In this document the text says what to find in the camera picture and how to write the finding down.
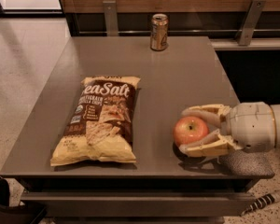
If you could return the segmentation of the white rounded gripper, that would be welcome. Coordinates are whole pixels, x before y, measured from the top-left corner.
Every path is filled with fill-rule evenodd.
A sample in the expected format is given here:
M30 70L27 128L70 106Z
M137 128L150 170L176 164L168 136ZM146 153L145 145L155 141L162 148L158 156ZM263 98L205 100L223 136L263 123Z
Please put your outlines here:
M234 107L222 104L190 106L182 117L197 117L223 130L214 130L203 139L183 144L181 153L188 157L224 156L236 150L267 152L275 145L273 109L263 103L240 103Z

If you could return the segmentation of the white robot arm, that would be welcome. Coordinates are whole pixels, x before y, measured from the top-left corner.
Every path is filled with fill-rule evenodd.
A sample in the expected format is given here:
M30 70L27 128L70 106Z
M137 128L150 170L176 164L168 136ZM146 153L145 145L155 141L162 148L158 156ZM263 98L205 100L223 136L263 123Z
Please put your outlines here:
M236 150L267 152L280 147L280 105L196 105L183 110L181 116L194 116L216 127L199 141L181 143L179 150L189 157L222 156Z

